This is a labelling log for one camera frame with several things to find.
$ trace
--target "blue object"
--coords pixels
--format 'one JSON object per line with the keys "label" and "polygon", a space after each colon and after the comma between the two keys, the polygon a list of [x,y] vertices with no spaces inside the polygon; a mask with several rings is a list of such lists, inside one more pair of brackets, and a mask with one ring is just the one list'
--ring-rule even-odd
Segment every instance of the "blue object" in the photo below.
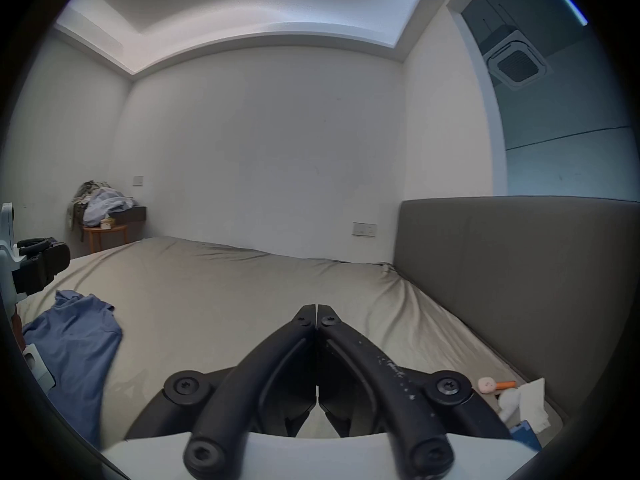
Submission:
{"label": "blue object", "polygon": [[56,303],[22,328],[56,385],[47,396],[76,432],[100,448],[102,389],[122,330],[113,306],[95,295],[56,292]]}
{"label": "blue object", "polygon": [[536,437],[536,433],[533,432],[531,425],[527,420],[518,423],[516,426],[509,429],[511,432],[511,436],[516,441],[520,441],[523,444],[526,444],[529,448],[535,450],[536,452],[542,452],[542,446],[540,446],[540,441]]}

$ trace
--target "crumpled bedding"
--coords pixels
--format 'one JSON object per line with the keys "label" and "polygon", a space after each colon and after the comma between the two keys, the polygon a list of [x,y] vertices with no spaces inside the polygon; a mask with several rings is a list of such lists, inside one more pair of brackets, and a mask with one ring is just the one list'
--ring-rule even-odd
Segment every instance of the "crumpled bedding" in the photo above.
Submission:
{"label": "crumpled bedding", "polygon": [[84,210],[83,224],[94,227],[100,224],[100,220],[112,212],[122,212],[133,208],[136,202],[132,197],[126,197],[122,192],[111,187],[101,187],[93,192],[89,203]]}
{"label": "crumpled bedding", "polygon": [[[19,304],[23,322],[49,308],[56,290],[93,293],[116,308],[123,340],[102,401],[102,444],[129,426],[174,372],[234,366],[305,304],[327,304],[401,367],[449,369],[475,383],[523,379],[458,318],[388,264],[298,259],[225,245],[156,237],[71,261],[43,292]],[[493,395],[483,395],[498,410]],[[548,405],[551,427],[562,428]],[[518,422],[518,413],[508,425]],[[300,437],[336,437],[318,407]]]}

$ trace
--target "white wall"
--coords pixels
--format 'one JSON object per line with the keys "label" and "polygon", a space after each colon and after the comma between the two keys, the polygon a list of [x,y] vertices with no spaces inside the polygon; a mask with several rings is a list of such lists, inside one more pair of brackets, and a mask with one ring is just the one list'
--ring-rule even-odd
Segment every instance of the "white wall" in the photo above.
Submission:
{"label": "white wall", "polygon": [[[267,47],[167,68],[134,85],[109,180],[148,206],[149,235],[389,261],[404,183],[402,66]],[[351,236],[354,221],[378,236]]]}
{"label": "white wall", "polygon": [[547,60],[554,72],[546,78],[515,92],[495,88],[509,194],[640,200],[630,118],[596,37],[587,34]]}
{"label": "white wall", "polygon": [[55,38],[44,42],[20,93],[0,156],[0,198],[17,239],[55,236],[73,256],[67,204],[84,181],[105,180],[130,82]]}
{"label": "white wall", "polygon": [[404,199],[506,193],[506,160],[489,74],[462,17],[443,6],[404,64]]}

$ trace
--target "clothes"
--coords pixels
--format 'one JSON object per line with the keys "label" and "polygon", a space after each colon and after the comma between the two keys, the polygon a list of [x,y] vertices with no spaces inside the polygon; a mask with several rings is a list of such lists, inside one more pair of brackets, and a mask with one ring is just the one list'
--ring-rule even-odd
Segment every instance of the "clothes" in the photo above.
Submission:
{"label": "clothes", "polygon": [[67,207],[67,225],[70,229],[74,228],[76,206],[80,206],[83,210],[86,208],[91,199],[92,194],[100,187],[110,187],[106,181],[85,181],[76,190],[76,195],[71,199],[71,203]]}
{"label": "clothes", "polygon": [[133,208],[136,202],[131,197],[126,197],[110,187],[101,187],[93,192],[89,203],[84,210],[83,224],[85,226],[98,226],[100,220],[109,213],[121,212]]}
{"label": "clothes", "polygon": [[56,385],[47,396],[76,432],[100,446],[102,389],[122,339],[113,306],[95,295],[56,292],[56,302],[22,328]]}

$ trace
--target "round wooden stool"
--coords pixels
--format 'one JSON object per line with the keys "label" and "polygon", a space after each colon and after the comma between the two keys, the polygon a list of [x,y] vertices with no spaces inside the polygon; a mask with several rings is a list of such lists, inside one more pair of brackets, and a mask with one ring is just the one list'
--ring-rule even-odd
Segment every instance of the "round wooden stool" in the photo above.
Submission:
{"label": "round wooden stool", "polygon": [[128,244],[129,241],[127,240],[127,225],[126,224],[120,224],[119,226],[114,226],[111,229],[100,229],[99,227],[97,228],[89,228],[87,226],[83,226],[83,230],[86,231],[87,233],[89,233],[89,250],[94,253],[95,249],[93,247],[93,235],[96,234],[98,236],[98,251],[102,250],[102,234],[103,233],[117,233],[118,231],[122,231],[122,237],[124,238],[124,243]]}

